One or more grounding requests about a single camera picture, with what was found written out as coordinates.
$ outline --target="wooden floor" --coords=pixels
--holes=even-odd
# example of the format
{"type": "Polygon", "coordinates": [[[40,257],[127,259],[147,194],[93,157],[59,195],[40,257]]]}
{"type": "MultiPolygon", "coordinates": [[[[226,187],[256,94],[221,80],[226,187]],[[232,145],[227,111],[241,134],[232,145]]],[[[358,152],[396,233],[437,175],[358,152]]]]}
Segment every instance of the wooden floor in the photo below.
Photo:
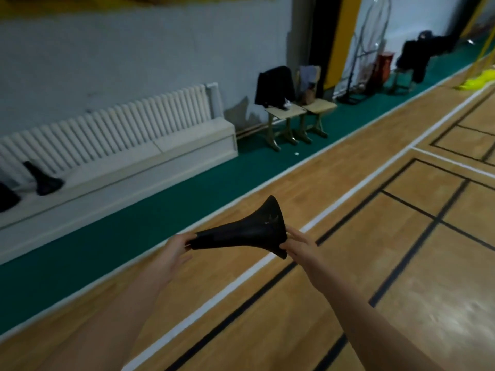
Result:
{"type": "MultiPolygon", "coordinates": [[[[250,214],[270,194],[286,223],[303,227],[472,95],[455,91],[458,82],[409,102],[203,228],[250,214]]],[[[328,263],[449,370],[495,368],[494,91],[485,90],[308,231],[328,263]]],[[[289,258],[275,258],[170,336],[265,255],[248,247],[195,251],[160,296],[126,370],[363,369],[329,305],[289,258]],[[158,340],[164,346],[139,361],[158,340]]],[[[146,262],[0,344],[0,368],[35,369],[146,262]]]]}

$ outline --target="white wall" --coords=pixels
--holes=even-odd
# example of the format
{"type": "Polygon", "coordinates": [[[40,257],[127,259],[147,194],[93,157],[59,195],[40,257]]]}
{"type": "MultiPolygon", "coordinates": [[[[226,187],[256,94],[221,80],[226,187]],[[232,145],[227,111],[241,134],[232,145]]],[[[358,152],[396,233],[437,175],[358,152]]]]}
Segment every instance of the white wall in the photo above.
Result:
{"type": "MultiPolygon", "coordinates": [[[[385,50],[396,52],[395,59],[400,55],[406,40],[416,39],[424,30],[431,30],[435,35],[445,35],[452,19],[455,18],[462,0],[392,0],[392,12],[385,38],[385,50]]],[[[363,0],[356,22],[356,35],[359,36],[368,8],[373,0],[363,0]]],[[[349,50],[343,77],[350,71],[352,57],[356,49],[354,39],[349,50]]],[[[338,93],[345,88],[342,81],[336,87],[338,93]]]]}
{"type": "Polygon", "coordinates": [[[240,0],[0,24],[0,136],[218,81],[239,129],[258,73],[306,60],[312,0],[240,0]]]}

